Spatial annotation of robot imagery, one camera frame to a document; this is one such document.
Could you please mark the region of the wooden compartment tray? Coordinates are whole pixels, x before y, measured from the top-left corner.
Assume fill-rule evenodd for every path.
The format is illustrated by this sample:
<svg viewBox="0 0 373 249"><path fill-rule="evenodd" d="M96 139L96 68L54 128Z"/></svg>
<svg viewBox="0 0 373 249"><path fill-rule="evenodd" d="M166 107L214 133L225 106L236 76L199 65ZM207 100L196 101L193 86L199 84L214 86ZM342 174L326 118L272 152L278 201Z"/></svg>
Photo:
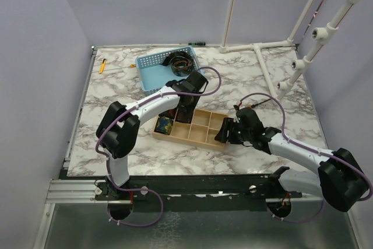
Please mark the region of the wooden compartment tray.
<svg viewBox="0 0 373 249"><path fill-rule="evenodd" d="M227 114L197 108L194 111L190 124L176 122L174 118L172 119L174 123L170 135L159 134L154 132L154 130L152 135L154 138L162 141L222 152L225 148L225 144L215 141L214 137L219 132L223 119L227 116Z"/></svg>

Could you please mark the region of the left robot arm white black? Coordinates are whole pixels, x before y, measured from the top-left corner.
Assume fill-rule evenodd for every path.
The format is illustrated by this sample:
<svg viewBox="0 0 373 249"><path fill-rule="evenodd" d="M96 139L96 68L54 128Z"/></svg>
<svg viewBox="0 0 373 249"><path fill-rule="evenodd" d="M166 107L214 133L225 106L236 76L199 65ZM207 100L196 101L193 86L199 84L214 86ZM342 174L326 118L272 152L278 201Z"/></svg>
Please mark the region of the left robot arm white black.
<svg viewBox="0 0 373 249"><path fill-rule="evenodd" d="M110 104L96 131L95 150L106 157L108 192L114 198L128 194L128 155L136 144L139 128L168 110L193 111L207 84L200 72L193 71L185 79L167 82L144 99L127 105L118 101Z"/></svg>

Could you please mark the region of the brown blue floral tie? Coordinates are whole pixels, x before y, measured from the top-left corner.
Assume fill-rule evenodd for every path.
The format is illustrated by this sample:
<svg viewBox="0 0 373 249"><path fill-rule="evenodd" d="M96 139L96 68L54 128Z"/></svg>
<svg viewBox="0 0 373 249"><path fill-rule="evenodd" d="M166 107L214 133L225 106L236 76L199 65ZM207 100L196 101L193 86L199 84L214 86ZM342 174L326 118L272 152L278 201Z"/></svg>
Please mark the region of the brown blue floral tie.
<svg viewBox="0 0 373 249"><path fill-rule="evenodd" d="M194 108L178 108L175 115L175 121L190 124L192 122L194 111Z"/></svg>

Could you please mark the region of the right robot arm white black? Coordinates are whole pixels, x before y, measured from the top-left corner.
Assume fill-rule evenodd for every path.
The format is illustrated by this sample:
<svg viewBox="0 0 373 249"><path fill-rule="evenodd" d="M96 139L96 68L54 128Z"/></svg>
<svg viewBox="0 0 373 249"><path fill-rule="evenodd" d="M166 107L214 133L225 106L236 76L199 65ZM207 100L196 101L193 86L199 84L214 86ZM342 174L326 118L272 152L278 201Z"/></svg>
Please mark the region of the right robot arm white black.
<svg viewBox="0 0 373 249"><path fill-rule="evenodd" d="M237 110L235 118L224 118L214 139L235 145L249 142L256 150L283 157L307 169L305 173L287 171L270 180L268 191L274 197L281 197L287 191L303 192L322 197L330 206L347 212L371 190L348 150L332 151L294 141L277 128L264 127L251 108Z"/></svg>

